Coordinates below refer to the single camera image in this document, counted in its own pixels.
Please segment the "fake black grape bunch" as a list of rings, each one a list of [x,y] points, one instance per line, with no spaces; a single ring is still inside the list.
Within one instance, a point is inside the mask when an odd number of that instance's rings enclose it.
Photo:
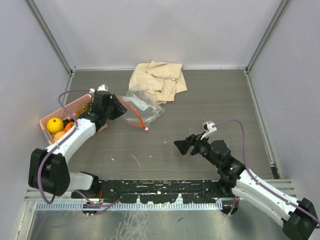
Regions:
[[[63,122],[63,126],[65,127],[70,122],[70,120],[69,119],[64,119],[62,122]]]

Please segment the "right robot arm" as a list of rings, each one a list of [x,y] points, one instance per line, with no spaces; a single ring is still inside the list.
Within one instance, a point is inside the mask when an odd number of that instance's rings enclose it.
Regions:
[[[182,155],[192,147],[191,154],[200,154],[217,168],[219,191],[225,197],[239,197],[260,209],[282,227],[291,240],[307,240],[320,227],[313,203],[298,200],[265,182],[234,158],[223,140],[208,142],[202,135],[190,135],[174,141]]]

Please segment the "fake lemon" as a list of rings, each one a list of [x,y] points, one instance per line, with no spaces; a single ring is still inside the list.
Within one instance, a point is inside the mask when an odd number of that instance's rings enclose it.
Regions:
[[[47,122],[46,128],[50,133],[56,134],[64,129],[64,123],[60,118],[53,117]]]

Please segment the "fake brown longan bunch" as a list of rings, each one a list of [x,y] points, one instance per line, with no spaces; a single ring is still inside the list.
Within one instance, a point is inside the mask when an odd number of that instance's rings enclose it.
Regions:
[[[82,115],[84,112],[89,111],[91,109],[91,106],[92,106],[92,100],[90,100],[88,103],[84,104],[80,109],[78,109],[75,112],[76,119],[78,119],[80,115]]]

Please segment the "clear zip top bag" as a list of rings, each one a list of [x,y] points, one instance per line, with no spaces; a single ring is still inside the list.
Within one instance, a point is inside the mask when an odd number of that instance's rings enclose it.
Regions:
[[[150,124],[165,113],[165,109],[156,102],[146,90],[128,90],[124,96],[117,96],[120,103],[127,109],[122,118],[131,126],[145,131]]]

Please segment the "fake orange persimmon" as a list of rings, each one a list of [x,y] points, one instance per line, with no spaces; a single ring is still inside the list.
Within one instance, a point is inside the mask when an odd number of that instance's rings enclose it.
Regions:
[[[74,121],[67,123],[66,126],[64,127],[64,131],[67,133],[74,125],[75,125]]]

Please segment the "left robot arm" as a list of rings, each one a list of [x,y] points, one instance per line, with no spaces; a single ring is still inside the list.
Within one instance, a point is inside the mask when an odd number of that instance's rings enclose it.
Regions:
[[[31,153],[28,185],[41,194],[60,197],[67,191],[82,190],[88,198],[97,197],[100,193],[98,176],[87,172],[69,172],[68,162],[108,120],[115,120],[126,112],[115,94],[96,90],[89,110],[75,120],[75,125],[62,138],[45,149],[37,148]]]

